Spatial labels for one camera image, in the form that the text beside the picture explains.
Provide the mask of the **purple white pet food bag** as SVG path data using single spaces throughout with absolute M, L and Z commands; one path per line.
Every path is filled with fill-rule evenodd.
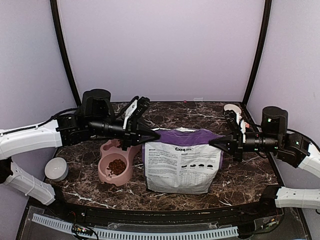
M 146 186 L 150 191 L 168 194 L 207 194 L 218 170 L 223 152 L 209 144 L 219 138 L 207 129 L 158 128 L 160 139 L 142 146 Z

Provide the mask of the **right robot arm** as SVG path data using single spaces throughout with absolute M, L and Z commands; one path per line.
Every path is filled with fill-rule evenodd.
M 294 168 L 305 170 L 316 177 L 320 176 L 320 149 L 299 133 L 278 136 L 262 132 L 230 134 L 211 139 L 208 143 L 232 155 L 237 161 L 242 160 L 244 152 L 270 152 Z M 275 207 L 318 210 L 320 190 L 268 185 L 255 205 L 255 213 L 260 217 L 266 217 Z

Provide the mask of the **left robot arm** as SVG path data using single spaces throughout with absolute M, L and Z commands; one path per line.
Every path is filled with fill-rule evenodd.
M 81 117 L 70 113 L 57 116 L 47 123 L 0 132 L 0 182 L 21 191 L 51 210 L 67 218 L 70 206 L 57 198 L 56 188 L 19 167 L 13 156 L 46 148 L 59 148 L 86 142 L 93 137 L 118 139 L 122 149 L 158 140 L 160 135 L 141 123 L 138 117 L 128 120 L 110 117 Z

